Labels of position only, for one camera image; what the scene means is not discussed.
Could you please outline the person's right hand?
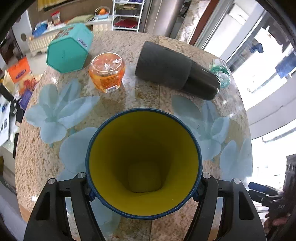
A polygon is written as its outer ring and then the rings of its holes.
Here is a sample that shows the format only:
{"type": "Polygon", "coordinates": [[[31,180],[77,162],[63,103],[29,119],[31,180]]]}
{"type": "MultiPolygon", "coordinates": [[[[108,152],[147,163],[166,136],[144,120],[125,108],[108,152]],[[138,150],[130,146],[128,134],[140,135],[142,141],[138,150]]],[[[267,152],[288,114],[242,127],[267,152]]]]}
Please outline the person's right hand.
{"type": "Polygon", "coordinates": [[[264,222],[264,231],[266,234],[268,234],[270,232],[270,229],[272,226],[281,226],[281,225],[285,225],[287,223],[287,221],[289,220],[290,214],[288,213],[286,216],[282,216],[280,218],[277,219],[273,219],[271,220],[269,217],[269,213],[267,213],[265,215],[265,222],[264,222]]]}

